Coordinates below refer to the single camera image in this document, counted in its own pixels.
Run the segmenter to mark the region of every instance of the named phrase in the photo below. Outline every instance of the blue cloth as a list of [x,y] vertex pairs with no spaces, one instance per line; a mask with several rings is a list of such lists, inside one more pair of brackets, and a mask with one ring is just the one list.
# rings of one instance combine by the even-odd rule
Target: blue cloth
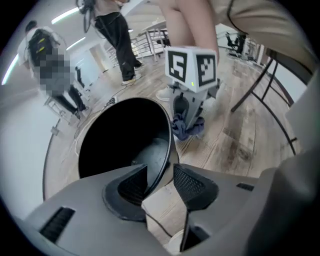
[[187,125],[184,122],[186,112],[175,114],[171,122],[173,134],[181,141],[185,141],[190,135],[197,135],[205,129],[205,120],[203,117],[198,117],[193,127],[186,129]]

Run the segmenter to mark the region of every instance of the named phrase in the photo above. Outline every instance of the black backpack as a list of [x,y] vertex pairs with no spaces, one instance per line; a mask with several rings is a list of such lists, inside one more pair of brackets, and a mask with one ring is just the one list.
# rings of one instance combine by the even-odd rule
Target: black backpack
[[40,61],[46,60],[47,55],[53,54],[53,42],[51,33],[43,29],[37,29],[28,43],[30,60],[34,67],[40,67]]

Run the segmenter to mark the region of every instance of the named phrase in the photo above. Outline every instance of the white cube marker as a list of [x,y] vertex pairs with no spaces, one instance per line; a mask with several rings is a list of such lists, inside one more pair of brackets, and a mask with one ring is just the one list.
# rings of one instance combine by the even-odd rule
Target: white cube marker
[[194,93],[218,83],[217,53],[198,47],[169,47],[165,50],[165,75]]

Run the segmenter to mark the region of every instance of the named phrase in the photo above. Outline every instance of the white sneaker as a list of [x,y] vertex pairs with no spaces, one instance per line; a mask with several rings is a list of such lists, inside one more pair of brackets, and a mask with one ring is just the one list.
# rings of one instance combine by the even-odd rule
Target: white sneaker
[[171,89],[171,88],[168,86],[167,88],[164,88],[164,89],[162,89],[162,90],[158,90],[158,91],[155,93],[155,96],[156,96],[160,101],[169,102],[172,92],[173,92],[173,89]]
[[126,86],[126,85],[129,85],[129,84],[132,84],[135,81],[139,80],[141,77],[142,77],[142,75],[140,73],[135,73],[135,75],[134,75],[134,77],[132,79],[127,80],[127,81],[123,81],[122,85]]

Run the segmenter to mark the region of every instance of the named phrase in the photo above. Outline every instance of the black funnel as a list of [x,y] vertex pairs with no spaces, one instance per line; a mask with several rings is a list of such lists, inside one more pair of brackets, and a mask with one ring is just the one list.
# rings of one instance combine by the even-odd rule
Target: black funnel
[[146,196],[173,178],[178,163],[169,116],[156,101],[129,98],[103,112],[88,130],[79,155],[79,176],[147,164]]

